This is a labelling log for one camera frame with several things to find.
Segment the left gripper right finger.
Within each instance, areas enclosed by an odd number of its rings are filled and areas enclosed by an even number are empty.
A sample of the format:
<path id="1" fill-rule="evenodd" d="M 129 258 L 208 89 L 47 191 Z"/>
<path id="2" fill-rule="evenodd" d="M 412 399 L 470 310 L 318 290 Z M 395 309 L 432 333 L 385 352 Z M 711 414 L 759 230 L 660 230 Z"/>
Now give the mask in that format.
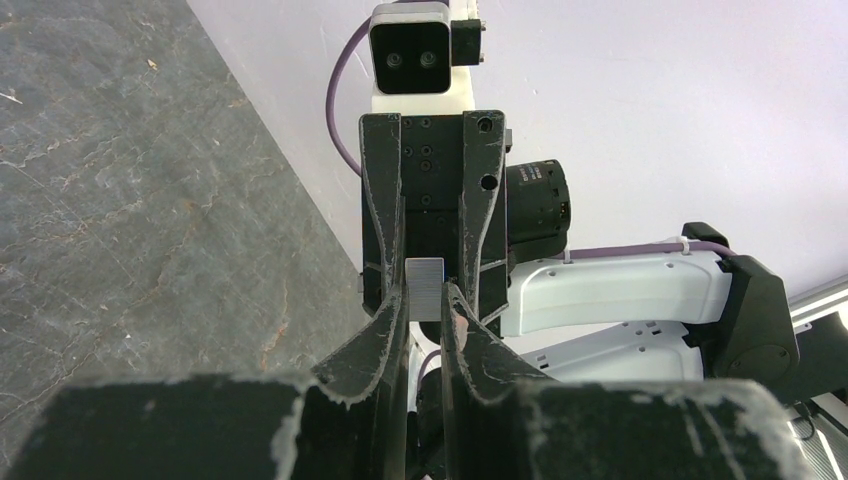
<path id="1" fill-rule="evenodd" d="M 759 384 L 562 383 L 442 294 L 451 479 L 811 479 L 784 410 Z"/>

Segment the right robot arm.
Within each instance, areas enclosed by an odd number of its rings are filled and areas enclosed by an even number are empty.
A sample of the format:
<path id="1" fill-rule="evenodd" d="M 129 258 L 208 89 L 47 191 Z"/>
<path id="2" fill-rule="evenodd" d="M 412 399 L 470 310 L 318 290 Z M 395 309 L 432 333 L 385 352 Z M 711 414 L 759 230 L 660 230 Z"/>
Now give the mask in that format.
<path id="1" fill-rule="evenodd" d="M 439 320 L 453 479 L 811 479 L 769 387 L 798 361 L 780 279 L 650 244 L 508 283 L 505 119 L 360 121 L 367 303 Z"/>

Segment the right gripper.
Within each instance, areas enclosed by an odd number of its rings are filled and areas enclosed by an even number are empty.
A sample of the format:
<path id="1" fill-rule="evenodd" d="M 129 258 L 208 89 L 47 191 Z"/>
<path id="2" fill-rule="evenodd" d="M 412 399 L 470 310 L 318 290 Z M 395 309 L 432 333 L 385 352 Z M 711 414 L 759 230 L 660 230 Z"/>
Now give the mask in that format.
<path id="1" fill-rule="evenodd" d="M 505 308 L 505 130 L 499 110 L 360 118 L 366 312 L 416 257 L 442 257 L 477 317 Z"/>

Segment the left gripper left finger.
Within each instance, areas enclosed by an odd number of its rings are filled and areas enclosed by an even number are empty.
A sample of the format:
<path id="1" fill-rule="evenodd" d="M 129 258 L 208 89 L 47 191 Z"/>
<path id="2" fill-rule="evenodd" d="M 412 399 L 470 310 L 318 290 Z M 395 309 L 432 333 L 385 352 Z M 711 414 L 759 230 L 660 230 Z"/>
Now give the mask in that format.
<path id="1" fill-rule="evenodd" d="M 11 479 L 401 479 L 407 296 L 309 371 L 112 378 L 64 387 Z"/>

